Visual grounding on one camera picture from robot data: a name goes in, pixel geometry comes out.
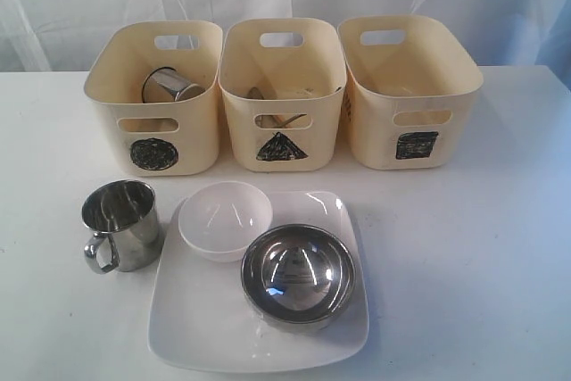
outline white bowl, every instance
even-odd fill
[[[178,229],[203,258],[239,261],[248,245],[268,230],[269,198],[244,182],[219,182],[189,196],[180,207]]]

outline cream storage bin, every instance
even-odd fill
[[[175,35],[192,36],[198,46],[160,49],[155,44],[157,37]],[[103,130],[127,173],[195,174],[216,161],[220,97],[216,72],[221,50],[221,28],[206,21],[141,22],[112,37],[84,90],[94,101]],[[182,102],[143,104],[146,77],[163,66],[176,69],[206,91]]]
[[[459,41],[441,22],[417,15],[354,18],[338,30],[357,160],[378,170],[447,162],[483,83]]]
[[[298,46],[281,46],[283,37]],[[330,24],[309,18],[236,24],[226,38],[219,83],[238,162],[253,171],[326,165],[346,80],[343,50]],[[253,87],[263,99],[248,98]]]

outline stainless steel bowl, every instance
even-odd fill
[[[245,295],[270,325],[308,333],[331,323],[351,298],[355,266],[341,241],[311,225],[273,228],[242,259]]]

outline white tabletop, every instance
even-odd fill
[[[571,95],[544,67],[482,70],[459,150],[438,169],[368,170],[342,138],[323,170],[251,173],[226,142],[202,174],[146,180],[163,222],[185,195],[227,178],[348,204],[368,343],[328,367],[256,377],[159,361],[146,345],[156,262],[97,276],[83,261],[81,204],[125,177],[82,93],[87,74],[0,74],[0,377],[571,379]]]

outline white square plate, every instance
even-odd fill
[[[357,270],[347,310],[311,335],[281,332],[261,321],[240,284],[240,263],[207,261],[178,232],[178,210],[170,222],[154,285],[149,348],[170,365],[214,372],[278,372],[314,368],[347,359],[368,335],[368,309],[359,248],[345,205],[330,192],[268,195],[273,226],[307,223],[345,243]]]

